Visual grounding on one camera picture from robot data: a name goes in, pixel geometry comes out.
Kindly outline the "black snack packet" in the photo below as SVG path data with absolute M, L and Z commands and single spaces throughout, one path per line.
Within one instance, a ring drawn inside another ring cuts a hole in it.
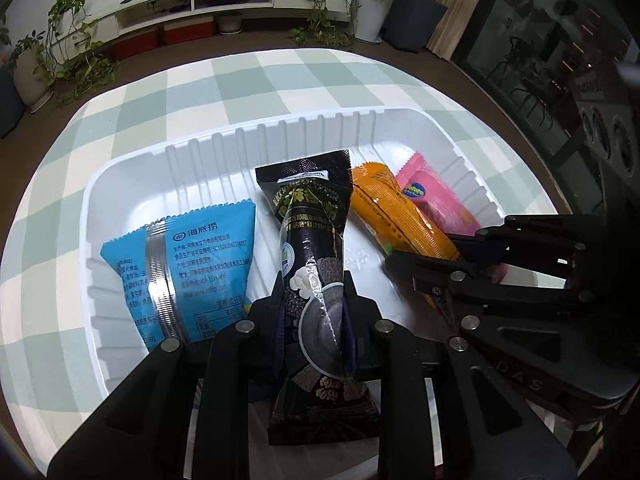
M 271 403 L 274 446 L 363 440 L 378 433 L 370 390 L 352 377 L 345 297 L 344 231 L 352 199 L 348 151 L 256 170 L 280 224 L 280 290 Z

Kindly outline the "light blue snack bag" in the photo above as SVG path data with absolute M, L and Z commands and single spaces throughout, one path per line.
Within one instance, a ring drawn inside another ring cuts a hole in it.
M 251 200 L 168 216 L 104 243 L 148 350 L 212 338 L 246 317 L 256 206 Z

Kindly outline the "white tv console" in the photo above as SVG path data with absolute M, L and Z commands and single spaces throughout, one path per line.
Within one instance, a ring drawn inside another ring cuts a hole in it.
M 89 14 L 98 21 L 99 40 L 110 42 L 138 30 L 201 15 L 240 11 L 247 20 L 302 20 L 309 10 L 307 0 L 122 0 Z

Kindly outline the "pink snack bar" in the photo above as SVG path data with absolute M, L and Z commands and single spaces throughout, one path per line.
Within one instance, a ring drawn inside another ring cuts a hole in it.
M 394 199 L 393 222 L 402 233 L 405 250 L 421 255 L 451 256 L 448 233 L 474 235 L 480 222 L 444 183 L 419 152 L 396 174 L 400 193 Z

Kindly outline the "trailing vine plant right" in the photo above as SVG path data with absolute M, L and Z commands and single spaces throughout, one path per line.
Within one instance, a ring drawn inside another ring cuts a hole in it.
M 307 0 L 307 21 L 291 30 L 297 47 L 352 50 L 355 42 L 354 0 Z

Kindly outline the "checkered green white tablecloth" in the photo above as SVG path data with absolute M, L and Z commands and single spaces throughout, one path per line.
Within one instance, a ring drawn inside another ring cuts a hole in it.
M 99 404 L 81 327 L 78 223 L 91 175 L 111 159 L 189 133 L 339 106 L 409 105 L 432 115 L 509 214 L 550 214 L 548 194 L 494 130 L 427 84 L 337 50 L 211 58 L 100 94 L 61 128 L 17 207 L 1 260 L 1 385 L 39 469 Z

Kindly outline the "red storage box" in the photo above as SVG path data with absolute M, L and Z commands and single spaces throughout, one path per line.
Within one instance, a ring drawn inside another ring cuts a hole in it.
M 163 26 L 164 44 L 173 46 L 183 42 L 200 40 L 213 36 L 215 21 L 213 15 L 201 15 L 167 23 Z
M 155 50 L 160 45 L 160 33 L 157 29 L 138 30 L 111 43 L 110 52 L 116 60 Z

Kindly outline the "plant in white ribbed pot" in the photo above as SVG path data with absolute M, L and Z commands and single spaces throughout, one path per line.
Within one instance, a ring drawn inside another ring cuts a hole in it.
M 7 58 L 14 86 L 30 114 L 36 114 L 53 96 L 48 71 L 44 67 L 44 32 L 33 30 L 15 44 L 9 37 L 9 29 L 1 27 L 1 43 L 11 48 Z

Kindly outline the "red storage box left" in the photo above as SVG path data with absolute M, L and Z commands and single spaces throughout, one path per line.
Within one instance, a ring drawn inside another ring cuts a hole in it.
M 111 43 L 110 52 L 116 60 L 155 50 L 160 45 L 160 33 L 157 29 L 138 30 Z

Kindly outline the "orange snack packet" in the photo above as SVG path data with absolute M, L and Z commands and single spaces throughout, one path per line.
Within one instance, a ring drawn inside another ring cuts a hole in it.
M 386 165 L 365 162 L 352 168 L 352 186 L 350 209 L 386 255 L 412 252 L 449 261 L 459 258 L 454 243 L 402 194 Z

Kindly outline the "large leaf plant dark pot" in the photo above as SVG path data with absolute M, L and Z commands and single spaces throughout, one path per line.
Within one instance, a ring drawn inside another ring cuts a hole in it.
M 383 26 L 383 39 L 397 50 L 419 52 L 446 11 L 439 0 L 394 0 Z

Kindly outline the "red storage box right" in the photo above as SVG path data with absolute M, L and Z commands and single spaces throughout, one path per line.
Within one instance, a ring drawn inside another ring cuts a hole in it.
M 163 26 L 164 44 L 173 46 L 183 42 L 200 40 L 213 36 L 215 21 L 213 15 L 201 15 L 167 23 Z

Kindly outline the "trailing vine plant left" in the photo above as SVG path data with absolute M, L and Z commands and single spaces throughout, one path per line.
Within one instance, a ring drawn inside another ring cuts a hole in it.
M 86 0 L 55 0 L 46 28 L 33 30 L 14 48 L 14 54 L 35 55 L 32 76 L 64 106 L 113 82 L 119 62 L 98 38 L 98 21 L 86 9 Z

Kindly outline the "small white pot under console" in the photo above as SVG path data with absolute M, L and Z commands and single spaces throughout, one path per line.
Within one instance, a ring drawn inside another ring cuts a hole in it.
M 227 11 L 216 15 L 219 33 L 222 36 L 236 35 L 242 32 L 243 14 L 240 11 Z

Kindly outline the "beige curtain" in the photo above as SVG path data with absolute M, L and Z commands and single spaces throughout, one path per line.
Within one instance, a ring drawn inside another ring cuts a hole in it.
M 447 10 L 428 40 L 427 49 L 439 58 L 449 61 L 479 1 L 439 0 Z

